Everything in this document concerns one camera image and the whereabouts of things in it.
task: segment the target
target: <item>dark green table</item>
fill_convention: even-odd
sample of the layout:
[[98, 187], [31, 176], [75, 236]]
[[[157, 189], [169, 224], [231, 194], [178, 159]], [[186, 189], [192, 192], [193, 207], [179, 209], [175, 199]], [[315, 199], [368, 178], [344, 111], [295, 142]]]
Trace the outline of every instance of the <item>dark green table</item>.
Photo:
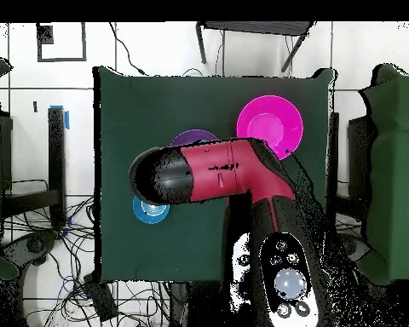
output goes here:
[[[148, 148], [167, 146], [187, 129], [219, 139], [236, 136], [243, 107], [261, 95], [279, 95], [302, 115], [295, 154], [324, 204], [328, 89], [335, 72], [316, 77], [122, 77], [104, 67], [101, 80], [101, 277], [103, 280], [219, 280], [226, 199], [172, 205], [157, 225], [136, 219], [129, 168]], [[291, 177], [291, 163], [284, 160]]]

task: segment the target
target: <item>black stand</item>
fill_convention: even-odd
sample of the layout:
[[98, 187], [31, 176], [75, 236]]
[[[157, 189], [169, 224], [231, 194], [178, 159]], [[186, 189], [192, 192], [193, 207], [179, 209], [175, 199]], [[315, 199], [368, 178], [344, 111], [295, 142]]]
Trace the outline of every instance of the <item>black stand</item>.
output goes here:
[[[3, 190], [11, 189], [11, 130], [8, 113], [0, 118], [3, 150]], [[5, 195], [2, 200], [2, 218], [50, 207], [53, 228], [66, 224], [64, 122], [61, 109], [49, 109], [49, 190], [18, 195]]]

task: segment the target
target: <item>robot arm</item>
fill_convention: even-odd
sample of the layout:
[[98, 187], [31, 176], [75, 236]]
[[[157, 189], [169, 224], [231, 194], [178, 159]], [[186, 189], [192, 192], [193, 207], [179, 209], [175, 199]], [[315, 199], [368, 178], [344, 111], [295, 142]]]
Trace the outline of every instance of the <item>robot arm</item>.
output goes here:
[[155, 205], [250, 192], [256, 327], [323, 324], [327, 297], [320, 263], [292, 184], [265, 142], [234, 139], [153, 148], [132, 163], [130, 184], [138, 198]]

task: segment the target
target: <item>purple plate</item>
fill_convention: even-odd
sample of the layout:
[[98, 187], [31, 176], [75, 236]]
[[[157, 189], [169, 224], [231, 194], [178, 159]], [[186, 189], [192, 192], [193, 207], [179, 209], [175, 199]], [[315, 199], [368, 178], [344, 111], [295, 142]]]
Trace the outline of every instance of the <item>purple plate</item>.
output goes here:
[[195, 141], [217, 141], [212, 133], [202, 129], [190, 129], [183, 133], [180, 133], [171, 143], [170, 146], [183, 146], [185, 144], [191, 144]]

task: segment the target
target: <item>round button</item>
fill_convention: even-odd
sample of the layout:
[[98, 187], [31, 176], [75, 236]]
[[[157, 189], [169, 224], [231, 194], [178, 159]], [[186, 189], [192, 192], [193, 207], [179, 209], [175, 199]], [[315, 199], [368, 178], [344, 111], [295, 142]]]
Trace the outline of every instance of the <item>round button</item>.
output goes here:
[[308, 304], [306, 302], [299, 301], [296, 304], [296, 313], [297, 313], [298, 316], [301, 316], [301, 317], [308, 316], [309, 313], [310, 313], [310, 309], [309, 309]]
[[306, 293], [306, 278], [293, 268], [284, 268], [277, 273], [274, 288], [284, 300], [295, 300]]
[[291, 306], [286, 303], [281, 303], [279, 307], [277, 307], [277, 314], [281, 318], [289, 318], [291, 316]]
[[281, 263], [281, 262], [282, 262], [282, 257], [280, 257], [279, 255], [274, 255], [273, 257], [271, 257], [270, 263], [271, 263], [273, 266], [276, 266], [276, 265], [278, 265], [278, 264]]
[[238, 259], [238, 263], [242, 267], [247, 267], [250, 264], [250, 257], [248, 255], [242, 255]]
[[27, 241], [27, 248], [32, 253], [39, 253], [44, 249], [44, 243], [41, 239], [32, 237]]
[[279, 251], [286, 250], [286, 243], [284, 241], [277, 241], [276, 249]]
[[296, 265], [298, 263], [298, 256], [294, 253], [290, 253], [287, 259], [288, 262], [292, 263], [293, 265]]

